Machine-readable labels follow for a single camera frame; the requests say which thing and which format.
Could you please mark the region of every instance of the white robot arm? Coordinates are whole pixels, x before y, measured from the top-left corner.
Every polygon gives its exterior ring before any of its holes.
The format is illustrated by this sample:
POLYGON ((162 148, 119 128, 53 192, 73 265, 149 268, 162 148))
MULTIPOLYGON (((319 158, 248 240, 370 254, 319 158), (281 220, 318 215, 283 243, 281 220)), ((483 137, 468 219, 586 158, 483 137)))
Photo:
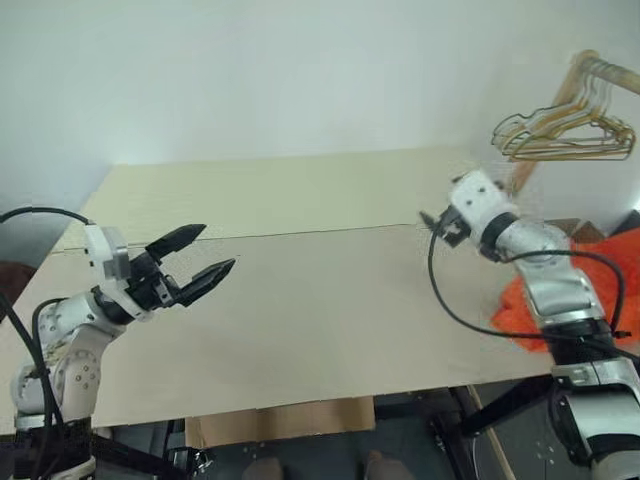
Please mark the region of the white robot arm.
POLYGON ((450 201, 439 222, 422 214, 434 235, 452 246, 470 237, 493 261, 517 258, 529 309, 556 363, 551 370, 558 388, 554 423, 570 459, 590 467, 597 480, 639 478, 640 380, 633 362, 616 354, 589 278, 561 255, 570 247, 567 236, 554 226, 520 218, 481 171, 458 179, 450 201))
POLYGON ((47 429, 47 397, 33 360, 15 375, 11 396, 17 407, 16 441, 31 445, 19 450, 14 478, 36 475, 52 479, 91 478, 90 417, 100 385, 100 362, 107 345, 122 335, 134 320, 147 320, 157 308, 189 306, 215 288, 230 272, 235 260, 212 265, 180 288, 160 270, 161 258, 181 250, 200 234, 204 225, 186 225, 149 244, 130 260, 126 242, 114 228, 85 226, 89 264, 97 286, 42 308, 34 322, 49 383, 63 425, 47 429), (41 459, 38 464, 40 449, 41 459))

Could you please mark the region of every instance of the metal hanger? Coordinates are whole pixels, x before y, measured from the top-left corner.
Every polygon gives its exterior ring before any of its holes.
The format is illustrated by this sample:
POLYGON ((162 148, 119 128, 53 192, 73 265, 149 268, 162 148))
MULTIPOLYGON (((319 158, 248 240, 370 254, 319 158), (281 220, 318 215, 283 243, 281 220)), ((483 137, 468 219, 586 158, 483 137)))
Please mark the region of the metal hanger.
POLYGON ((531 115, 511 115, 493 131, 491 143, 512 161, 625 160, 635 145, 633 129, 607 117, 615 65, 598 59, 586 64, 582 86, 571 102, 531 115), (579 131, 588 130, 581 135, 579 131))

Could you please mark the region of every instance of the orange fabric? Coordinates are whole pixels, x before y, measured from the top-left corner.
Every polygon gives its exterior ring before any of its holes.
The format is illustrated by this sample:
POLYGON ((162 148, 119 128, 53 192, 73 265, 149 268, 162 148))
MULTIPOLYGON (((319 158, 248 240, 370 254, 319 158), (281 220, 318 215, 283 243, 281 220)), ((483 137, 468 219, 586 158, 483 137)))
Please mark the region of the orange fabric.
MULTIPOLYGON (((620 266, 626 282, 626 293, 620 330, 631 332, 631 337, 617 340, 619 344, 633 343, 640 339, 640 228, 608 238, 599 243, 575 245, 574 250, 599 253, 620 266)), ((571 258, 576 268, 582 269, 593 284, 607 319, 611 319, 616 299, 616 277, 606 265, 588 258, 571 258)), ((539 330, 529 313, 525 300, 523 283, 516 278, 502 292, 502 306, 491 319, 492 324, 502 331, 537 333, 539 330)), ((516 339, 527 350, 545 350, 543 340, 516 339)))

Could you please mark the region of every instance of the beige table top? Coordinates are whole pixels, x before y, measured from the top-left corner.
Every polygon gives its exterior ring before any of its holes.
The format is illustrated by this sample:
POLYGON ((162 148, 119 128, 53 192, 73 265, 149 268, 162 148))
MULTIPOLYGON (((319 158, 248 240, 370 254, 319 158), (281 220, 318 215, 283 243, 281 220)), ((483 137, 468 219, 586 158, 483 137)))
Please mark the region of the beige table top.
MULTIPOLYGON (((85 213, 118 225, 134 243, 198 215, 212 226, 216 216, 228 219, 168 257, 164 267, 179 281, 210 263, 238 260, 212 294, 189 309, 132 324, 108 347, 95 425, 548 371, 547 355, 453 323, 431 292, 424 268, 428 234, 416 226, 415 212, 442 210, 448 180, 469 168, 464 152, 320 157, 305 159, 306 167, 293 173, 291 159, 266 162, 269 168, 253 162, 115 167, 87 204, 85 213), (257 181, 257 171, 268 181, 257 181), (197 178, 202 185, 221 182, 226 198, 194 189, 197 178), (259 215, 251 205, 259 205, 259 215)), ((38 271, 17 304, 23 318, 44 299, 93 285, 77 238, 70 230, 38 271)), ((436 269, 452 307, 485 325, 513 276, 469 245, 455 251, 440 245, 436 269)), ((0 325, 0 349, 0 384, 8 385, 26 351, 7 322, 0 325)), ((0 433, 11 430, 12 415, 7 389, 0 395, 0 433)))

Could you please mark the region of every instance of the metal frame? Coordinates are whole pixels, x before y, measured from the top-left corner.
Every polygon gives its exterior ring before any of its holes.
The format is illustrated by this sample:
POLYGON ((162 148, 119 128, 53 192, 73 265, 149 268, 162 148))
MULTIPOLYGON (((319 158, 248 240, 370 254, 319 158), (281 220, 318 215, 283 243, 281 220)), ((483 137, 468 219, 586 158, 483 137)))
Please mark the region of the metal frame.
POLYGON ((551 391, 551 375, 521 381, 493 402, 467 416, 458 428, 464 437, 475 437, 485 430, 518 415, 544 400, 551 391))
POLYGON ((436 444, 447 456, 457 480, 477 480, 471 441, 461 434, 460 424, 477 408, 466 387, 413 392, 407 401, 376 405, 376 420, 418 416, 432 431, 436 444))
POLYGON ((149 475, 156 475, 165 480, 184 480, 189 474, 173 465, 172 462, 146 452, 128 447, 115 440, 91 435, 93 456, 98 460, 136 470, 149 475))

